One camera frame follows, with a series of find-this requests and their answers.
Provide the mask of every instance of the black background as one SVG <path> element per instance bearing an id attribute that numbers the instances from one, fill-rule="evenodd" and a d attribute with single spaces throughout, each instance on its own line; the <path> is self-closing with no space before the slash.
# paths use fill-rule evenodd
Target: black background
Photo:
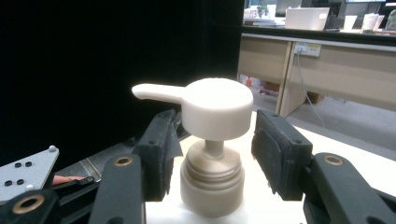
<path id="1" fill-rule="evenodd" d="M 0 166 L 55 145 L 55 169 L 179 105 L 133 85 L 236 78 L 244 1 L 2 1 Z"/>

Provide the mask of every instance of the beige bottle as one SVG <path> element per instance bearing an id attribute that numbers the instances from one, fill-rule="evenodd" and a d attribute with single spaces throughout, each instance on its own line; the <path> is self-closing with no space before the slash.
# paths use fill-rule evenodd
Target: beige bottle
<path id="1" fill-rule="evenodd" d="M 139 99 L 181 105 L 183 127 L 204 140 L 193 144 L 180 170 L 181 199 L 204 217 L 222 217 L 243 200 L 245 173 L 239 153 L 225 140 L 248 131 L 253 95 L 245 85 L 226 78 L 205 78 L 187 87 L 141 84 Z"/>

